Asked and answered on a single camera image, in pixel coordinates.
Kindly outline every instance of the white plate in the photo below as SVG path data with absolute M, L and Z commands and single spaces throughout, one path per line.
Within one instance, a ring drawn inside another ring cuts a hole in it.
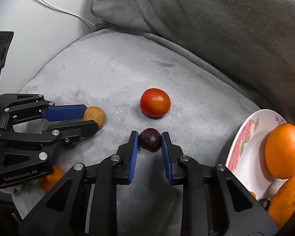
M 235 136 L 226 167 L 257 199 L 270 198 L 286 180 L 270 174 L 265 162 L 265 142 L 272 130 L 286 123 L 277 112 L 263 109 L 250 115 Z

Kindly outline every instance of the red tomato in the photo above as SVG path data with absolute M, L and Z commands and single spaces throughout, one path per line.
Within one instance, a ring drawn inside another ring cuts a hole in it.
M 163 90 L 147 89 L 141 97 L 140 108 L 144 115 L 150 117 L 161 117 L 169 111 L 171 99 Z

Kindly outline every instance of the gray cushion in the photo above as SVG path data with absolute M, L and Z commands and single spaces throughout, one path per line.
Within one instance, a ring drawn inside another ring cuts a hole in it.
M 85 103 L 105 111 L 106 122 L 94 137 L 60 153 L 56 165 L 64 171 L 78 162 L 101 162 L 128 141 L 132 130 L 149 127 L 168 131 L 185 154 L 215 165 L 225 162 L 238 128 L 259 108 L 202 67 L 211 66 L 163 38 L 114 27 L 71 44 L 22 93 L 44 94 L 56 105 Z M 166 91 L 172 102 L 159 120 L 145 117 L 139 108 L 142 93 L 151 87 Z M 48 125 L 37 120 L 16 130 L 39 133 Z M 117 189 L 119 235 L 180 235 L 182 188 L 167 182 L 161 151 L 140 149 L 133 183 Z M 13 200 L 24 217 L 43 195 L 33 181 Z
M 295 124 L 295 0 L 91 0 L 92 13 L 201 57 Z

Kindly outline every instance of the orange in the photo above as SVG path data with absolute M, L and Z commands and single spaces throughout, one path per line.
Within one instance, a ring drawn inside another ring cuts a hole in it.
M 268 214 L 281 229 L 295 211 L 295 176 L 287 180 L 274 195 Z
M 295 126 L 283 123 L 268 136 L 265 143 L 265 163 L 278 179 L 295 175 Z
M 45 192 L 48 192 L 63 177 L 63 175 L 64 172 L 61 168 L 54 166 L 53 173 L 39 178 L 38 183 Z
M 256 199 L 256 194 L 254 192 L 250 192 L 250 194 Z

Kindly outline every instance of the floral pattern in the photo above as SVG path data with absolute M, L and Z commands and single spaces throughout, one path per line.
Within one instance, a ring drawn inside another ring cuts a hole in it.
M 259 118 L 256 120 L 250 119 L 244 128 L 241 130 L 238 139 L 235 143 L 233 152 L 230 156 L 230 161 L 228 164 L 228 169 L 231 172 L 234 172 L 237 165 L 239 157 L 241 156 L 242 152 L 244 151 L 245 145 L 248 143 L 248 141 L 251 138 L 251 135 L 254 134 L 257 130 L 257 127 L 259 126 Z
M 279 125 L 281 125 L 282 123 L 285 123 L 285 121 L 283 119 L 280 120 L 279 117 L 275 117 L 275 120 L 279 122 Z

